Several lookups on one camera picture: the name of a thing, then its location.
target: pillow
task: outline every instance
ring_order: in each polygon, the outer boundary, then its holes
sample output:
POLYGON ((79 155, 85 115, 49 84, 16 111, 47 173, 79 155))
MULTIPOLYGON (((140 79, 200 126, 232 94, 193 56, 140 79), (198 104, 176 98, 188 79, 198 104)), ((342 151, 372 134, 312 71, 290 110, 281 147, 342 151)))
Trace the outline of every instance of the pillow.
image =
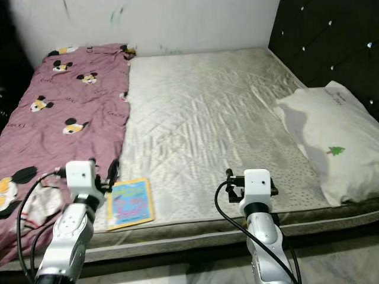
POLYGON ((347 88, 297 89, 277 104, 332 206, 379 197, 379 122, 347 88))

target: floor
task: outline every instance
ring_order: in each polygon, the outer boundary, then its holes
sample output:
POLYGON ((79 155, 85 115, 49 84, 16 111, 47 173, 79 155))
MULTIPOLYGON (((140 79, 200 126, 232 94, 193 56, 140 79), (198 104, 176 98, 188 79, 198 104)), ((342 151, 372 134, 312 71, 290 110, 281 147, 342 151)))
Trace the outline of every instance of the floor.
MULTIPOLYGON (((304 284, 377 284, 379 235, 296 250, 304 284)), ((80 279, 79 284, 255 283, 250 257, 180 263, 80 279)))

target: white quilted mattress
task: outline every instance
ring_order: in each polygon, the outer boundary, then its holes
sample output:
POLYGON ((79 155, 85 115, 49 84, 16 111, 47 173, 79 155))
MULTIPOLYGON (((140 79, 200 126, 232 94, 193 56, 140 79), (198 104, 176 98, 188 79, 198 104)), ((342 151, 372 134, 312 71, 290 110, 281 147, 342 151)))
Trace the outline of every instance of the white quilted mattress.
MULTIPOLYGON (((271 111, 277 98, 300 86, 267 49, 133 59, 121 180, 150 180, 156 219, 106 232, 102 207, 86 261, 244 241, 214 207, 228 167, 236 175, 260 167, 271 172, 279 189, 274 211, 286 234, 379 220, 378 202, 330 207, 271 111)), ((224 191, 219 200, 229 215, 240 216, 224 191)))

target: colorful book cover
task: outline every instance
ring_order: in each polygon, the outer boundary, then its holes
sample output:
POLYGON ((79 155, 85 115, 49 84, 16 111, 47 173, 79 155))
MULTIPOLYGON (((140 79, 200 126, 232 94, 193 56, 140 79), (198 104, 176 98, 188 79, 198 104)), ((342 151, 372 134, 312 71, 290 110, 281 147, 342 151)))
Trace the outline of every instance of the colorful book cover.
POLYGON ((117 182, 107 199, 108 230, 154 220, 152 195, 147 179, 117 182))

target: black tufted headboard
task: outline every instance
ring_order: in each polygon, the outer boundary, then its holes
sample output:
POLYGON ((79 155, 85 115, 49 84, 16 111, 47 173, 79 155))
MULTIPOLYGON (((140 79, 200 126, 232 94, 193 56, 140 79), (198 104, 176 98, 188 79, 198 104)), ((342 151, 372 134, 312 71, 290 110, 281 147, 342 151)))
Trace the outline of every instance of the black tufted headboard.
POLYGON ((281 0, 269 48, 308 87, 345 85, 379 121, 379 0, 281 0))

